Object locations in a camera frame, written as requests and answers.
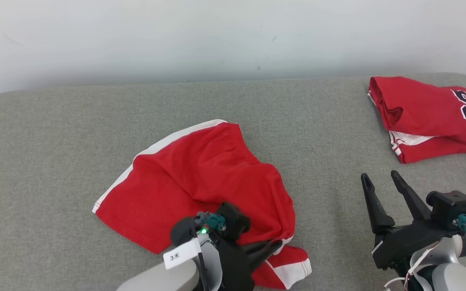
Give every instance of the red jersey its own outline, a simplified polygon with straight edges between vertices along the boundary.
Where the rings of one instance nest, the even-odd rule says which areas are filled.
[[[466,153],[466,88],[373,77],[369,90],[403,164]]]

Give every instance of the red fabric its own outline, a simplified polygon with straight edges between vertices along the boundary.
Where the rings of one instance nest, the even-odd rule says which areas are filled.
[[[138,155],[96,214],[116,232],[159,253],[170,245],[176,222],[198,211],[213,212],[223,201],[251,218],[241,245],[294,234],[294,209],[282,177],[248,150],[238,124],[226,122],[194,131],[157,153]],[[302,256],[289,252],[285,259],[295,263]],[[273,276],[264,268],[253,274],[257,285],[270,287],[275,286]]]
[[[274,273],[273,269],[290,264],[298,264],[298,272],[303,271],[300,278],[305,278],[312,272],[311,267],[307,266],[305,263],[308,258],[308,254],[303,249],[286,245],[279,254],[268,258],[267,261],[257,269],[257,272],[253,273],[253,280],[260,286],[273,289],[286,289],[285,284],[282,282],[281,278]]]
[[[369,90],[388,131],[434,137],[416,145],[399,144],[400,162],[466,153],[466,88],[373,77]]]

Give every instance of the white cable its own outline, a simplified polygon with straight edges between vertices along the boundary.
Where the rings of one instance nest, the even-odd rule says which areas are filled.
[[[427,250],[425,250],[425,252],[422,254],[422,256],[420,256],[420,258],[418,258],[418,260],[416,260],[416,262],[414,263],[414,265],[407,271],[407,274],[405,275],[405,282],[404,282],[404,289],[405,291],[407,291],[407,282],[409,280],[409,277],[411,277],[411,275],[413,274],[413,272],[415,271],[415,269],[420,266],[420,264],[422,263],[422,261],[427,257],[427,254],[429,254],[430,251],[432,251],[435,247],[438,246],[438,244],[440,243],[440,241],[442,240],[439,240],[437,243],[435,243],[432,247],[429,247]]]
[[[405,280],[404,277],[399,277],[399,278],[394,278],[392,280],[389,280],[388,283],[384,284],[384,289],[387,289],[388,285],[390,285],[391,283],[395,282],[395,281],[398,281],[398,280]]]

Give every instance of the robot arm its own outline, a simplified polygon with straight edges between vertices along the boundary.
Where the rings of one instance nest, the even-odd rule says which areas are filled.
[[[394,226],[384,211],[375,186],[366,173],[361,175],[366,207],[375,234],[373,260],[379,269],[391,268],[403,280],[406,291],[466,290],[466,268],[458,257],[466,256],[466,195],[459,191],[427,196],[429,210],[416,192],[396,171],[391,173],[396,189],[403,195],[413,221]]]
[[[251,273],[281,247],[281,240],[238,245],[250,220],[231,203],[215,213],[198,213],[176,223],[170,240],[176,247],[197,237],[202,253],[167,270],[161,263],[123,283],[118,291],[250,291]]]

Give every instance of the white label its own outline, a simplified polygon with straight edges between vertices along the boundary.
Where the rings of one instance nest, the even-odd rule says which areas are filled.
[[[172,269],[182,263],[195,258],[201,252],[199,239],[193,238],[190,241],[183,243],[175,249],[163,254],[165,260],[165,268]]]
[[[381,242],[373,249],[373,251],[371,251],[371,254],[373,255],[373,253],[382,245],[382,243],[384,243],[383,240],[381,240]]]

